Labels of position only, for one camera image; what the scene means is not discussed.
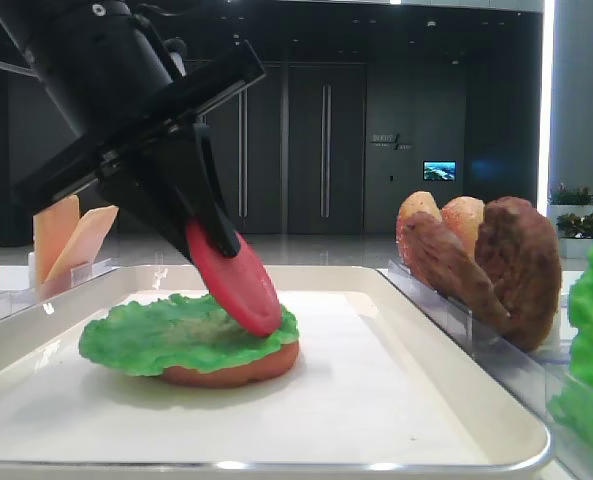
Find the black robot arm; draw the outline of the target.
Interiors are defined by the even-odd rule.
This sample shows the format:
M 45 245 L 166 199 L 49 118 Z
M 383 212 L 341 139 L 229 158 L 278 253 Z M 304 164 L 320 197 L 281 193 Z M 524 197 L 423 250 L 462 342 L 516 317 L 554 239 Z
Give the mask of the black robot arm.
M 76 136 L 15 185 L 27 210 L 94 186 L 183 255 L 195 231 L 238 256 L 201 118 L 264 76 L 248 43 L 183 74 L 123 1 L 0 1 L 0 24 Z

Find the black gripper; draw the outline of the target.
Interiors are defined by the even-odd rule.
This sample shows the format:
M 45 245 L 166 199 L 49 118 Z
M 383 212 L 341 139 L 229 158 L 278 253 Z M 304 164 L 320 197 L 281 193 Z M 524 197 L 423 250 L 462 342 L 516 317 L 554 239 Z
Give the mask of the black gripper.
M 197 220 L 225 258 L 240 251 L 216 172 L 209 127 L 188 124 L 265 76 L 241 40 L 198 69 L 95 125 L 12 187 L 35 214 L 99 180 L 98 192 L 190 259 L 186 225 Z M 178 144 L 159 143 L 180 125 Z

